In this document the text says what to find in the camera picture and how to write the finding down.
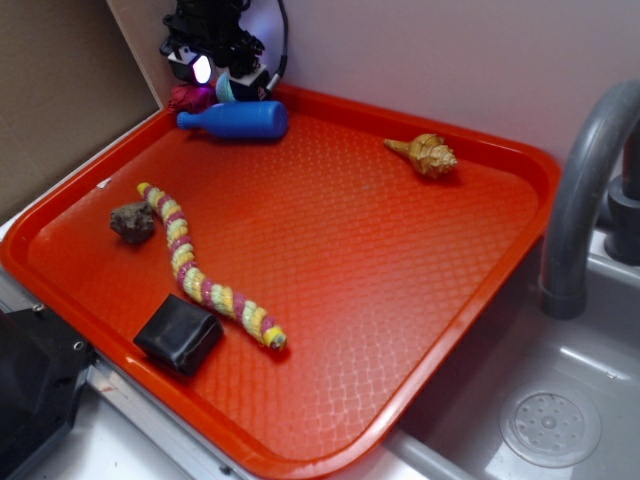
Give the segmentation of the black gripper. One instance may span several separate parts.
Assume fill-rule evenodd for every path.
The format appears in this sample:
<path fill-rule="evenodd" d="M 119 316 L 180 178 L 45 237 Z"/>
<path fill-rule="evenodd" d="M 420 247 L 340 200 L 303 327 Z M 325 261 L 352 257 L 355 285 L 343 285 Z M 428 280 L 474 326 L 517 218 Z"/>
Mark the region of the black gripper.
<path fill-rule="evenodd" d="M 160 46 L 173 75 L 190 84 L 207 84 L 213 74 L 210 58 L 216 67 L 256 70 L 230 77 L 234 101 L 268 99 L 271 76 L 259 59 L 264 44 L 240 26 L 250 6 L 251 1 L 240 0 L 178 0 L 174 13 L 163 17 L 168 36 Z"/>

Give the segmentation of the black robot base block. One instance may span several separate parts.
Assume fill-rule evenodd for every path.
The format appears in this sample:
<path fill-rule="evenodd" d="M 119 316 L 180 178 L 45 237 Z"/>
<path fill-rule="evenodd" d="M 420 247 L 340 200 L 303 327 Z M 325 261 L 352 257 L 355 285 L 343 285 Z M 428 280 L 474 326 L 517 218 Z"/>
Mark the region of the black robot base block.
<path fill-rule="evenodd" d="M 50 309 L 1 314 L 1 477 L 18 479 L 73 429 L 93 349 Z"/>

